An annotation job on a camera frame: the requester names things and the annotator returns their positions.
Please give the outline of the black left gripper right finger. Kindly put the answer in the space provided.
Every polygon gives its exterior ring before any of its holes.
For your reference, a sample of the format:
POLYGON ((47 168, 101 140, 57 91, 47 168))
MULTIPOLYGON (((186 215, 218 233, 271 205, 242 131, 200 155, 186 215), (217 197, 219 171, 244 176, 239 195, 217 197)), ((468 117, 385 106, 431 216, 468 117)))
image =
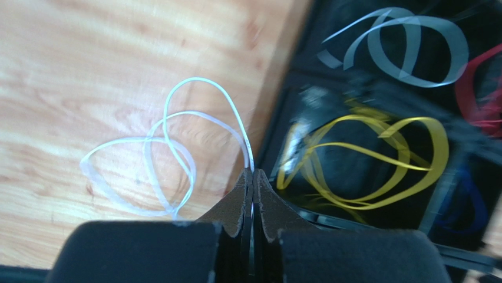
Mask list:
POLYGON ((253 174, 253 236, 257 282, 282 282, 283 231, 316 231, 318 228, 295 212, 272 189, 262 169, 253 174))

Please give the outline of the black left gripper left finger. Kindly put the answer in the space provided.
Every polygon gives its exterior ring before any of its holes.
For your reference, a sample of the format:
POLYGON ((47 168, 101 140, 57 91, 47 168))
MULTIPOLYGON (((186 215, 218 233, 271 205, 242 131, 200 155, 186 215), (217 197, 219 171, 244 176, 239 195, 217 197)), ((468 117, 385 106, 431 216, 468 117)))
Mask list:
POLYGON ((253 173, 244 168, 234 188, 196 222, 221 227, 212 282, 246 282, 252 227, 253 173))

